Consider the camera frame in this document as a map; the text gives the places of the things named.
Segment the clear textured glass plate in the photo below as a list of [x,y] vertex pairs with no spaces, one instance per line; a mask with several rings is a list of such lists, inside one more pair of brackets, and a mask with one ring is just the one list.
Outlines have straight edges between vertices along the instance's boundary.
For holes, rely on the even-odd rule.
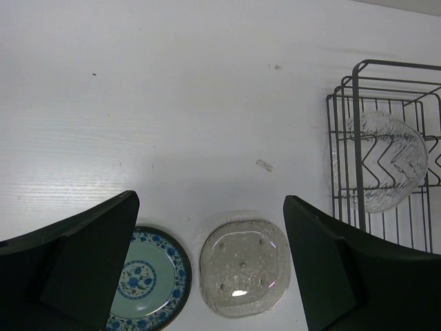
[[365,212],[381,213],[396,207],[423,183],[429,153],[422,135],[385,112],[360,114],[362,185],[356,179],[356,136],[352,117],[330,118],[329,185],[338,216],[358,209],[358,193]]

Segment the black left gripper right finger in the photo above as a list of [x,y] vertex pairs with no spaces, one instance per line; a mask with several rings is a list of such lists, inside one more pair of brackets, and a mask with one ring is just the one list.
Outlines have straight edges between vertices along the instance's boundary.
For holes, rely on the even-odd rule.
[[310,330],[439,330],[440,256],[380,239],[289,195],[283,204]]

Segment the blue floral ceramic plate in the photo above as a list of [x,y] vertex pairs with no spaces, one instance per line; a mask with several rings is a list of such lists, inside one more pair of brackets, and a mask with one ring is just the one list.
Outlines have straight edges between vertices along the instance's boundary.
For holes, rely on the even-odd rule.
[[105,329],[162,330],[180,314],[191,288],[183,246],[158,228],[137,226]]

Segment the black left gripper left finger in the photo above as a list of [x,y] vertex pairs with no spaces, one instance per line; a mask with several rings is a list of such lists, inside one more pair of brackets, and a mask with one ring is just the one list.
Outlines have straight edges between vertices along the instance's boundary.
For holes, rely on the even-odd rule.
[[139,198],[89,210],[1,242],[2,330],[104,330]]

